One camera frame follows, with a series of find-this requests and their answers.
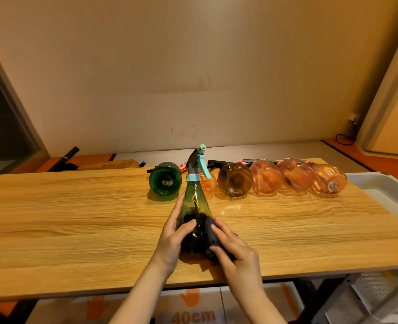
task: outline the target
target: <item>person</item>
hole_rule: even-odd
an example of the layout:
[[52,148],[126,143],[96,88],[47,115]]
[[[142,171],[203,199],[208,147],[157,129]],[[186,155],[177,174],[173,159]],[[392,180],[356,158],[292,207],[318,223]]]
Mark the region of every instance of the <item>person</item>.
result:
[[[196,220],[192,219],[176,229],[183,200],[184,195],[178,198],[163,226],[153,256],[110,324],[149,324],[163,286],[176,267],[181,241],[196,226]],[[249,247],[221,219],[215,218],[215,223],[218,227],[212,225],[212,230],[236,260],[232,262],[218,246],[211,246],[210,250],[217,256],[229,289],[245,315],[252,324],[287,324],[265,294],[257,251]]]

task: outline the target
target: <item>person's right hand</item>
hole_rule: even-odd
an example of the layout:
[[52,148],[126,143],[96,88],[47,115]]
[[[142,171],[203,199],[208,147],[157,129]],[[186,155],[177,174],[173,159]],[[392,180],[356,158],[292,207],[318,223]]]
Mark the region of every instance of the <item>person's right hand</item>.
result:
[[235,256],[236,260],[232,262],[227,253],[218,246],[213,245],[209,249],[215,253],[220,261],[229,288],[245,311],[250,303],[258,301],[258,297],[266,297],[262,285],[258,253],[255,249],[249,247],[221,219],[216,218],[215,223],[218,227],[211,225],[211,228],[222,245]]

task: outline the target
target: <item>hand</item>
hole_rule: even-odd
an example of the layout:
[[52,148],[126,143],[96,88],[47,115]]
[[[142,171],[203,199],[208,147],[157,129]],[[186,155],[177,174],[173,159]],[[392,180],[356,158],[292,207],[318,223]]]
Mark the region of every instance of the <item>hand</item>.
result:
[[215,253],[229,288],[241,308],[246,311],[249,304],[257,302],[258,297],[266,297],[260,274],[259,256],[255,249],[249,247],[238,235],[236,235],[221,219],[216,218],[211,225],[222,245],[232,253],[237,260],[232,262],[227,253],[218,246],[210,246]]
[[178,198],[174,209],[172,209],[169,218],[164,224],[157,247],[150,260],[150,263],[157,263],[159,268],[165,271],[167,277],[174,271],[176,263],[178,262],[181,241],[196,227],[196,220],[192,219],[188,223],[182,224],[180,228],[176,230],[176,220],[180,215],[183,201],[184,194]]

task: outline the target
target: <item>black floor stripe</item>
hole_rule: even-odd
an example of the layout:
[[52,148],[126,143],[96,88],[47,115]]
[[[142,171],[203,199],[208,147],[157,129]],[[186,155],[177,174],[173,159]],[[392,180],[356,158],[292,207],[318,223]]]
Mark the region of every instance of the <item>black floor stripe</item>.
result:
[[327,146],[329,146],[330,148],[333,148],[334,150],[336,150],[337,152],[341,153],[342,155],[348,157],[349,159],[351,159],[353,162],[356,162],[357,164],[359,164],[360,166],[364,167],[365,169],[367,169],[368,171],[376,171],[373,168],[364,165],[361,161],[355,159],[354,157],[349,156],[347,153],[343,152],[342,150],[336,148],[335,146],[333,146],[332,144],[329,144],[328,142],[321,140],[322,143],[325,143]]

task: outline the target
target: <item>wooden table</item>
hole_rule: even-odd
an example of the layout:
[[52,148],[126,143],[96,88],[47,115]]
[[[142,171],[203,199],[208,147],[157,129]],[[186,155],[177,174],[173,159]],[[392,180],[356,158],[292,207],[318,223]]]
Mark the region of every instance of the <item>wooden table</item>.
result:
[[[150,191],[148,176],[142,168],[0,175],[0,300],[132,287],[175,204]],[[398,268],[398,218],[351,183],[337,195],[282,189],[209,205],[259,251],[264,279]],[[168,286],[224,282],[218,265],[182,259]]]

